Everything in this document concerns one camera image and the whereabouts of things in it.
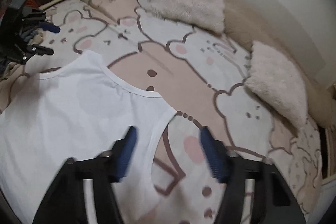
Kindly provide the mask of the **white t-shirt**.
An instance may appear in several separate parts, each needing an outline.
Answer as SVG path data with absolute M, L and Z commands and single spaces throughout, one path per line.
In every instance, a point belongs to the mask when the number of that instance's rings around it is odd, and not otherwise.
M 19 220 L 31 223 L 65 159 L 94 158 L 134 126 L 134 153 L 114 191 L 124 222 L 136 223 L 159 201 L 151 165 L 174 116 L 159 93 L 131 86 L 85 51 L 28 79 L 1 114 L 1 190 Z

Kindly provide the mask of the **small white fluffy pillow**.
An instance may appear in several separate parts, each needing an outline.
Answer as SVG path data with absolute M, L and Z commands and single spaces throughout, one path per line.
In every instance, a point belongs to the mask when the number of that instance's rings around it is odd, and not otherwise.
M 305 82 L 297 67 L 281 52 L 257 40 L 245 85 L 295 128 L 307 119 L 308 102 Z

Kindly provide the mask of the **pink bear pattern bedsheet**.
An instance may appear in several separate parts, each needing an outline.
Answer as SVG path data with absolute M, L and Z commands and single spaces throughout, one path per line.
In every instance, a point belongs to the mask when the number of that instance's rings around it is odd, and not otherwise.
M 211 176 L 199 142 L 207 126 L 214 137 L 247 159 L 271 157 L 304 217 L 321 185 L 318 128 L 308 118 L 301 131 L 245 86 L 250 54 L 232 39 L 152 16 L 144 0 L 65 0 L 47 10 L 58 34 L 44 33 L 52 56 L 35 56 L 1 81 L 1 114 L 28 79 L 51 73 L 85 51 L 135 88 L 157 92 L 175 110 L 151 165 L 159 196 L 136 223 L 212 223 L 224 185 Z

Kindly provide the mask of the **long beige plush bolster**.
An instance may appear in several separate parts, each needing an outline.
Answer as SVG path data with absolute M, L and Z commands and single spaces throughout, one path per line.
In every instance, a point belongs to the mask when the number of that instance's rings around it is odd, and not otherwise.
M 225 33 L 248 51 L 258 40 L 293 62 L 306 84 L 309 114 L 324 128 L 335 125 L 335 99 L 313 78 L 322 57 L 301 24 L 277 0 L 224 0 Z

